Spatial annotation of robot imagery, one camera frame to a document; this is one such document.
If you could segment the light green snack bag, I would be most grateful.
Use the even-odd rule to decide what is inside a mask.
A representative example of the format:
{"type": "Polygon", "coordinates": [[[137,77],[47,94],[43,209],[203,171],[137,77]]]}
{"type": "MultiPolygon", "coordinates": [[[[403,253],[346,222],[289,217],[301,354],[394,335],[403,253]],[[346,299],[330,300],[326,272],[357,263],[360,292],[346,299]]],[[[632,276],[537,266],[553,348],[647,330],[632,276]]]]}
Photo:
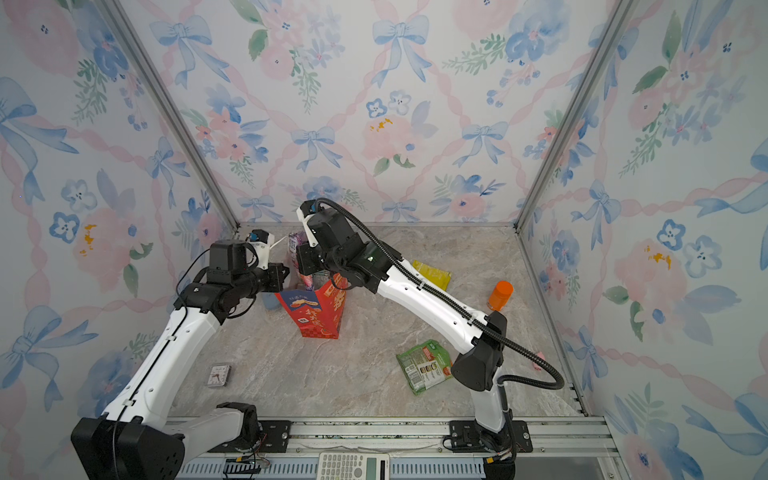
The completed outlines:
{"type": "Polygon", "coordinates": [[[397,354],[396,360],[414,395],[453,378],[450,354],[436,340],[430,339],[397,354]]]}

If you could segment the grey calculator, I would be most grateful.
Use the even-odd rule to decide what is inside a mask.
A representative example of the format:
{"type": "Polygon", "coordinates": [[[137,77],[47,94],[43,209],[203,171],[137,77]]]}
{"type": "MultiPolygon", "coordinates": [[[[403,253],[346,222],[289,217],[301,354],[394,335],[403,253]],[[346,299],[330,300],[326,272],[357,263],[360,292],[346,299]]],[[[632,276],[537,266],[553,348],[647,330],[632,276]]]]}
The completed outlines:
{"type": "Polygon", "coordinates": [[[387,454],[323,452],[316,469],[317,480],[389,480],[387,454]]]}

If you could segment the red paper gift bag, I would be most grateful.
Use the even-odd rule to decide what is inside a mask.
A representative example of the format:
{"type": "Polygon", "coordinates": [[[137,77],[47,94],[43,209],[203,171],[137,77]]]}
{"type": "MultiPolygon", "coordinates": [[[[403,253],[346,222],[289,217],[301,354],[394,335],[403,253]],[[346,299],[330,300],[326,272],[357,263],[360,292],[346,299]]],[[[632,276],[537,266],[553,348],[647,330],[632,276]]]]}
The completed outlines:
{"type": "Polygon", "coordinates": [[[297,287],[297,277],[289,261],[289,278],[278,296],[281,306],[307,338],[338,339],[349,282],[339,274],[322,270],[307,276],[313,279],[313,290],[297,287]]]}

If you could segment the orange plastic bottle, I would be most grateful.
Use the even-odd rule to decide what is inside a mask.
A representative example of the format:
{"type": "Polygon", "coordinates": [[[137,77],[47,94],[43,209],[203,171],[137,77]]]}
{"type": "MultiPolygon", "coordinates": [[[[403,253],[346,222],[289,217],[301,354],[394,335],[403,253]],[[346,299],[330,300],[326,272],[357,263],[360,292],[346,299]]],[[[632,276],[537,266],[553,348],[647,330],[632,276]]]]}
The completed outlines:
{"type": "Polygon", "coordinates": [[[487,304],[493,311],[501,311],[509,302],[515,289],[508,281],[499,281],[489,295],[487,304]]]}

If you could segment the yellow chips snack bag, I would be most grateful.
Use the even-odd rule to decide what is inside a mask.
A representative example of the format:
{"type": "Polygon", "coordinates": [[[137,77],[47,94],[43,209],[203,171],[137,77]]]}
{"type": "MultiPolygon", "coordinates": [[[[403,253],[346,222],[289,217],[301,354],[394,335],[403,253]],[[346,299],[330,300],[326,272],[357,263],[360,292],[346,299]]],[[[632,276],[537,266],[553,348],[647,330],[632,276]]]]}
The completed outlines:
{"type": "Polygon", "coordinates": [[[452,274],[448,271],[430,266],[420,261],[413,261],[412,265],[424,278],[435,284],[442,290],[446,290],[451,282],[452,274]]]}

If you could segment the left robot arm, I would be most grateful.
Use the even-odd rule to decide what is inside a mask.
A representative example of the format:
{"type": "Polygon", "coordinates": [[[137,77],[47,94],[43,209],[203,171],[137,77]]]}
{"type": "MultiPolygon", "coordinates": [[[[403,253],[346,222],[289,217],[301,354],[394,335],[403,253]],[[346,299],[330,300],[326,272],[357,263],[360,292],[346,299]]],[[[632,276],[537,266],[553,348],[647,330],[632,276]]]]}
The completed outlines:
{"type": "Polygon", "coordinates": [[[90,479],[174,479],[191,460],[228,444],[253,451],[266,435],[255,406],[225,402],[173,426],[170,408],[194,361],[244,299],[281,291],[289,269],[273,263],[274,236],[221,240],[209,263],[177,295],[168,323],[146,360],[96,418],[82,418],[71,442],[90,479]]]}

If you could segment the small square clock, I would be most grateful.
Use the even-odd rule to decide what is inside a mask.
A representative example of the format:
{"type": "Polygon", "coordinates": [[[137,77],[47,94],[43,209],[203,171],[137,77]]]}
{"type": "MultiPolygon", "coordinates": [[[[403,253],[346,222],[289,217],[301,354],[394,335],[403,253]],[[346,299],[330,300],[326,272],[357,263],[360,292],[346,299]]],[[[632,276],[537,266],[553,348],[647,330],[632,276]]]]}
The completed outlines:
{"type": "Polygon", "coordinates": [[[228,383],[231,370],[232,366],[229,364],[213,365],[207,377],[206,386],[208,388],[225,387],[228,383]]]}

